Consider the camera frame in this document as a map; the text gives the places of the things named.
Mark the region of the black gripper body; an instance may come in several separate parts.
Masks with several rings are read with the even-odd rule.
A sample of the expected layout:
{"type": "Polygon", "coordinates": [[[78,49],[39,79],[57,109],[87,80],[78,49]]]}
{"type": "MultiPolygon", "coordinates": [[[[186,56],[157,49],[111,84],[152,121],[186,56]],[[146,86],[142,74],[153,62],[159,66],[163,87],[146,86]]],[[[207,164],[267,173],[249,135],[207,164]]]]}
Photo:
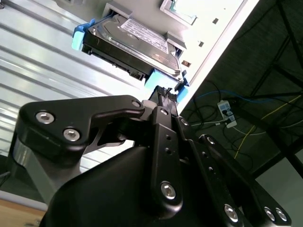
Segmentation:
{"type": "Polygon", "coordinates": [[[221,227],[201,176],[179,162],[183,206],[159,218],[151,193],[152,154],[144,147],[127,151],[62,186],[44,215],[46,227],[221,227]]]}

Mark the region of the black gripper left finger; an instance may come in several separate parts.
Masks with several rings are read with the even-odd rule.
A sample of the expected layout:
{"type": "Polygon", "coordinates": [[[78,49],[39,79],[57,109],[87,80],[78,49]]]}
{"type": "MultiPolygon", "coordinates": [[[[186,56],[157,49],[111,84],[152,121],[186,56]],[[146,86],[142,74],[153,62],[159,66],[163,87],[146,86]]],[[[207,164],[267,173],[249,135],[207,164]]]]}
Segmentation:
{"type": "Polygon", "coordinates": [[[83,155],[127,140],[151,153],[151,197],[159,209],[183,204],[179,173],[177,96],[157,86],[150,98],[105,96],[28,103],[21,107],[13,159],[23,166],[45,203],[79,176],[83,155]]]}

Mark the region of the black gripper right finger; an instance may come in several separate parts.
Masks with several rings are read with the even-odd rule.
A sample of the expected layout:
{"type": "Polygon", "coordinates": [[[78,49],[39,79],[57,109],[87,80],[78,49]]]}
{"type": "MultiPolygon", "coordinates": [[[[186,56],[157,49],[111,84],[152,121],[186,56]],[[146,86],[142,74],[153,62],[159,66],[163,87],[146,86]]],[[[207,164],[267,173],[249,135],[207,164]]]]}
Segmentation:
{"type": "Polygon", "coordinates": [[[287,212],[209,135],[196,136],[178,115],[177,96],[166,93],[180,142],[188,159],[185,179],[201,227],[290,227],[287,212]]]}

